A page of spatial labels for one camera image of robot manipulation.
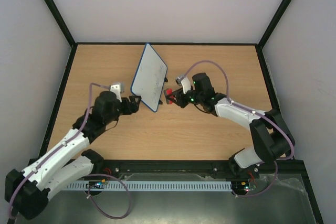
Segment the small blue-framed whiteboard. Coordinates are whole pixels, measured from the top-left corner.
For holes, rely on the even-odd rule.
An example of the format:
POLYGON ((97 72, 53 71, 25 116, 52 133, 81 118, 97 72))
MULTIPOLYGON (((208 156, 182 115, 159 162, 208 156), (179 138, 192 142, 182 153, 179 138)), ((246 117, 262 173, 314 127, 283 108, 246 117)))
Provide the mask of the small blue-framed whiteboard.
POLYGON ((152 45, 146 43, 132 80, 131 93, 139 95, 152 112, 158 110, 166 74, 167 64, 152 45))

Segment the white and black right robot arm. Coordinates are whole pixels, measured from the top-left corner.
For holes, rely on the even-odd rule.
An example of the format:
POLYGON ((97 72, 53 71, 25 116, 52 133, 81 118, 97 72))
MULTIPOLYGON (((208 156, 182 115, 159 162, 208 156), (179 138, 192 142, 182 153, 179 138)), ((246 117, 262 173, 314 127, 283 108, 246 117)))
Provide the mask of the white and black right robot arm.
POLYGON ((257 164, 292 158, 295 142, 279 111, 255 110, 233 101, 216 92, 205 73, 194 75, 192 80, 180 76, 176 82, 179 89, 164 90, 168 104, 174 103, 180 108, 188 104, 201 105, 205 113, 229 119, 250 131, 253 145, 238 151, 228 160, 232 176, 242 177, 247 169, 257 164))

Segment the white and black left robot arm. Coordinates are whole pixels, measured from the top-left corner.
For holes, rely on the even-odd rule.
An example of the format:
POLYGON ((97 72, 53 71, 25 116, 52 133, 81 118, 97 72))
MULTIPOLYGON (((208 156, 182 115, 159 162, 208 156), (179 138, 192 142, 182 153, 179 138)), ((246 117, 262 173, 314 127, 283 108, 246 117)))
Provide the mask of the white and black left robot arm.
POLYGON ((6 175, 5 200, 10 207, 32 220, 68 184, 90 174, 101 176, 104 159, 89 145, 108 124, 138 112, 140 101, 139 95, 122 98, 111 91, 101 92, 58 144, 22 171, 13 169, 6 175))

